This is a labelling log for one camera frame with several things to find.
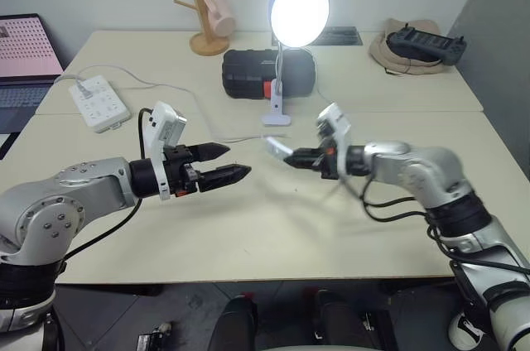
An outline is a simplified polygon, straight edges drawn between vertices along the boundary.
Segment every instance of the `desk lamp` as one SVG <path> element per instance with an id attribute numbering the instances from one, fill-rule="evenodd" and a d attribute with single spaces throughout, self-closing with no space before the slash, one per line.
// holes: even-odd
<path id="1" fill-rule="evenodd" d="M 269 0 L 272 32 L 278 40 L 276 78 L 271 82 L 271 112 L 262 116 L 268 126 L 288 126 L 291 117 L 283 113 L 283 49 L 303 47 L 322 32 L 330 14 L 329 0 Z"/>

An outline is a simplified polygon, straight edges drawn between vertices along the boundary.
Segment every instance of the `laptop keyboard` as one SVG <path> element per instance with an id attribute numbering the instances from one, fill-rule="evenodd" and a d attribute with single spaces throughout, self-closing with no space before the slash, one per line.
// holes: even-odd
<path id="1" fill-rule="evenodd" d="M 38 107 L 48 88 L 3 89 L 0 87 L 0 108 Z"/>

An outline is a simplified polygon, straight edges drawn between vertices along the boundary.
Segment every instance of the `lamp shade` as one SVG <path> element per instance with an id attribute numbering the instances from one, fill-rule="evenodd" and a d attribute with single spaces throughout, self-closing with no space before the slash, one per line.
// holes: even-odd
<path id="1" fill-rule="evenodd" d="M 285 46 L 302 47 L 322 32 L 330 0 L 269 0 L 272 32 Z"/>

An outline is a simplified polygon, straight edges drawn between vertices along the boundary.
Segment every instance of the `wooden mug tree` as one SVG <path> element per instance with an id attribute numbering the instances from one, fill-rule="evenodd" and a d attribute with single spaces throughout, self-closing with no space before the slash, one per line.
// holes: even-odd
<path id="1" fill-rule="evenodd" d="M 188 7 L 199 14 L 201 33 L 193 35 L 190 39 L 190 48 L 197 55 L 218 55 L 229 48 L 229 40 L 214 34 L 208 20 L 208 9 L 205 0 L 195 0 L 195 5 L 173 0 L 174 3 Z"/>

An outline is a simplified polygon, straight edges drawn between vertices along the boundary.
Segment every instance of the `white mug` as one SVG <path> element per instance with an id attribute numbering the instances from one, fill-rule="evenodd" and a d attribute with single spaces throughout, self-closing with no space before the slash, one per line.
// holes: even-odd
<path id="1" fill-rule="evenodd" d="M 210 28 L 216 36 L 229 36 L 235 30 L 235 19 L 225 0 L 205 0 Z"/>

